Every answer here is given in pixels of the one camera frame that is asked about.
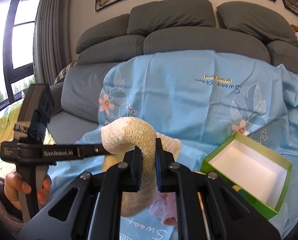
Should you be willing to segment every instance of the window frame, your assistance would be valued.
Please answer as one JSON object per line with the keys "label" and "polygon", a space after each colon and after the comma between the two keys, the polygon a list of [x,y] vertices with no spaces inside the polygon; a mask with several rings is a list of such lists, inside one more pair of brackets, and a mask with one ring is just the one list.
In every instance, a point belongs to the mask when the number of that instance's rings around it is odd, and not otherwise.
{"label": "window frame", "polygon": [[2,60],[3,60],[3,75],[7,90],[7,101],[9,104],[14,103],[15,97],[12,91],[11,85],[25,77],[33,75],[33,63],[23,65],[16,69],[13,69],[12,62],[12,33],[13,28],[16,26],[34,23],[35,21],[24,22],[14,25],[16,12],[20,0],[11,0],[10,7],[7,15],[5,31],[3,36],[3,46],[2,46]]}

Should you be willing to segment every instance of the metal screw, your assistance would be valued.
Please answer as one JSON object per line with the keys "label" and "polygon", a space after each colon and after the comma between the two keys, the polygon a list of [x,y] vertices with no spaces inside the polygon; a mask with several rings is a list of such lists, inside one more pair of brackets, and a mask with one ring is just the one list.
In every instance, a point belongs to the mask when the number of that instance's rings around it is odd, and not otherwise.
{"label": "metal screw", "polygon": [[209,172],[208,173],[208,178],[209,179],[216,179],[218,175],[215,172]]}
{"label": "metal screw", "polygon": [[83,180],[89,179],[90,178],[90,173],[88,172],[83,172],[80,174],[80,178]]}
{"label": "metal screw", "polygon": [[180,164],[179,163],[171,163],[170,164],[170,168],[172,168],[172,169],[178,169],[178,168],[180,168]]}
{"label": "metal screw", "polygon": [[120,163],[118,164],[118,168],[120,168],[120,169],[125,169],[125,168],[127,168],[127,167],[128,167],[128,163],[120,162]]}

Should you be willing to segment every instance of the gripper handle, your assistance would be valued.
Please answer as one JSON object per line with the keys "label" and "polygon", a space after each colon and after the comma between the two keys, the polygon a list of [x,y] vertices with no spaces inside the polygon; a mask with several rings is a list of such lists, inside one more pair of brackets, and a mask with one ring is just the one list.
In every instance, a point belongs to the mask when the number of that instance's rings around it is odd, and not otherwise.
{"label": "gripper handle", "polygon": [[22,218],[27,223],[33,218],[42,208],[37,199],[37,192],[42,189],[42,184],[47,176],[49,166],[35,166],[35,165],[16,165],[16,170],[22,179],[31,186],[30,194],[18,192]]}

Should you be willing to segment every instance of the finger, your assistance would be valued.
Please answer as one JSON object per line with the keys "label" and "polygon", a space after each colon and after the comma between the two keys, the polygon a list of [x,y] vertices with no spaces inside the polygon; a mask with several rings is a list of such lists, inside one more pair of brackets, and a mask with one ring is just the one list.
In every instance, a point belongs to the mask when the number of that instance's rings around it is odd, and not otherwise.
{"label": "finger", "polygon": [[39,190],[39,192],[37,193],[37,197],[39,202],[44,205],[49,201],[50,192],[43,188]]}
{"label": "finger", "polygon": [[10,197],[16,197],[16,191],[20,191],[25,194],[31,192],[31,187],[28,183],[24,182],[20,175],[16,172],[9,173],[5,179],[5,191]]}
{"label": "finger", "polygon": [[49,177],[49,175],[47,175],[47,177],[44,179],[43,181],[43,187],[47,190],[50,191],[51,190],[51,178]]}

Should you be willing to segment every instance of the green box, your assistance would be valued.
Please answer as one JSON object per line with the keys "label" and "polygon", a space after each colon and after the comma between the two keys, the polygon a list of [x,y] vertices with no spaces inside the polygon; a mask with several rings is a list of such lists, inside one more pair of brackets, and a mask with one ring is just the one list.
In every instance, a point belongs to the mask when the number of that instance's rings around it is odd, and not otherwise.
{"label": "green box", "polygon": [[267,220],[280,210],[292,163],[240,133],[204,158],[201,172],[216,172]]}

